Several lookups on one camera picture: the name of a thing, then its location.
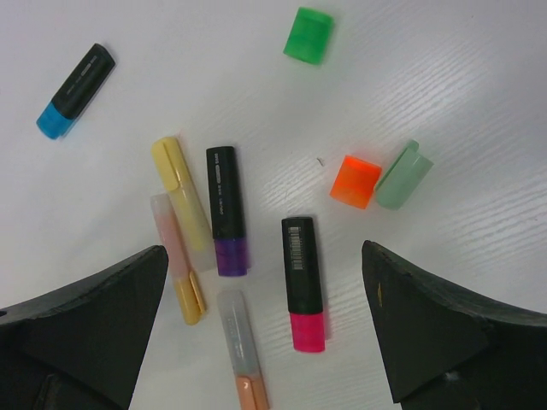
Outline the orange pastel highlighter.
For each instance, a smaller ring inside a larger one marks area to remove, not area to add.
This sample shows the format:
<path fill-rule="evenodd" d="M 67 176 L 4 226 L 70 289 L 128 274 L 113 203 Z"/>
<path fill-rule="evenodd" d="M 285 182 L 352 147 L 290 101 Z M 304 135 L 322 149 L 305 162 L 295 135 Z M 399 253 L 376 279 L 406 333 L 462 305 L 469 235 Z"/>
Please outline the orange pastel highlighter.
<path fill-rule="evenodd" d="M 217 306 L 242 409 L 270 409 L 255 339 L 243 293 L 223 290 Z"/>

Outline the purple highlighter black body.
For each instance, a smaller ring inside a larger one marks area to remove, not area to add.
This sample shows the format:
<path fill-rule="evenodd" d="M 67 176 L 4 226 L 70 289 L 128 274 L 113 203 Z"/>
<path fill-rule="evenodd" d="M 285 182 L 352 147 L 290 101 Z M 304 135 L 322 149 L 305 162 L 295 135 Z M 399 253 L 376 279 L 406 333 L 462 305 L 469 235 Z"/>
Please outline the purple highlighter black body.
<path fill-rule="evenodd" d="M 250 263 L 238 158 L 232 146 L 206 150 L 209 209 L 218 273 L 242 277 Z"/>

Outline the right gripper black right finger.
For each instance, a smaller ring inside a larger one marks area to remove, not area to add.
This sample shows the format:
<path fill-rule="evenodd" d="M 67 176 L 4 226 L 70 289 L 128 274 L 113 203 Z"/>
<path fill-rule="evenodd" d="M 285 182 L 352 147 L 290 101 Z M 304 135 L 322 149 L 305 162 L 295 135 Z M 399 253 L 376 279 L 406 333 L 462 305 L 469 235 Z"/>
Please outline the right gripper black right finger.
<path fill-rule="evenodd" d="M 545 314 L 482 296 L 371 241 L 362 276 L 401 408 L 546 407 Z"/>

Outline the orange highlighter cap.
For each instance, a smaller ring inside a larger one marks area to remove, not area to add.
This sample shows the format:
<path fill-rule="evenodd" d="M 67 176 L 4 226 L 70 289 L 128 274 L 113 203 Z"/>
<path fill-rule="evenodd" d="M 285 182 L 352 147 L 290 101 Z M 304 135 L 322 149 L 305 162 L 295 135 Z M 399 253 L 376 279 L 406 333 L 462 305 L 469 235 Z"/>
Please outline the orange highlighter cap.
<path fill-rule="evenodd" d="M 382 168 L 346 155 L 330 190 L 330 197 L 354 208 L 365 209 L 373 197 Z"/>

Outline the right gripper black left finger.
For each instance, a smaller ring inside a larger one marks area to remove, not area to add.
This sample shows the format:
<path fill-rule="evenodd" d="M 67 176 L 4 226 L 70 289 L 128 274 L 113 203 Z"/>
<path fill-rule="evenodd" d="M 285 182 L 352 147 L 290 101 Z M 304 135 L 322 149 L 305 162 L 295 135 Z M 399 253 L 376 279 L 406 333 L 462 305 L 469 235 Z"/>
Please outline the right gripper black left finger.
<path fill-rule="evenodd" d="M 168 269 L 151 246 L 1 310 L 3 409 L 127 409 Z"/>

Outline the peach pastel highlighter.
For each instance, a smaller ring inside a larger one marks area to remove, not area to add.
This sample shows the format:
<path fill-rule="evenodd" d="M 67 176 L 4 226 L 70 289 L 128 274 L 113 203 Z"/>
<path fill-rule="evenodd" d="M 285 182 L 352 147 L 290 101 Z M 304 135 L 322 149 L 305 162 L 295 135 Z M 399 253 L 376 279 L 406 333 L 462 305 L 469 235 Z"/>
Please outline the peach pastel highlighter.
<path fill-rule="evenodd" d="M 168 253 L 168 273 L 187 325 L 196 325 L 207 308 L 193 267 L 188 261 L 185 243 L 168 194 L 150 198 L 156 229 Z"/>

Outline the mint highlighter cap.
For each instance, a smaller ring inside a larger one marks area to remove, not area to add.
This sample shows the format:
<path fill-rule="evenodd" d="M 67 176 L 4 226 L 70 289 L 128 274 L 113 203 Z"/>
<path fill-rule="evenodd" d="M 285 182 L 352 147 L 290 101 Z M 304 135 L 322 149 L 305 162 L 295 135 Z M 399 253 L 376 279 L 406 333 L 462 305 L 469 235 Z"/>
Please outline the mint highlighter cap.
<path fill-rule="evenodd" d="M 409 140 L 375 185 L 375 199 L 382 208 L 400 209 L 432 169 L 433 162 L 419 149 L 417 141 Z"/>

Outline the green highlighter cap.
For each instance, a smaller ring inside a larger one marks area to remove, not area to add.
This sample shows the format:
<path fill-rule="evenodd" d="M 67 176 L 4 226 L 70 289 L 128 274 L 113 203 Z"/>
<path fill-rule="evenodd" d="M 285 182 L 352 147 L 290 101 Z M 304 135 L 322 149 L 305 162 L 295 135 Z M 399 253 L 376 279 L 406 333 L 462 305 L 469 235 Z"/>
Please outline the green highlighter cap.
<path fill-rule="evenodd" d="M 334 18 L 317 9 L 297 10 L 283 53 L 318 66 L 322 63 L 334 28 Z"/>

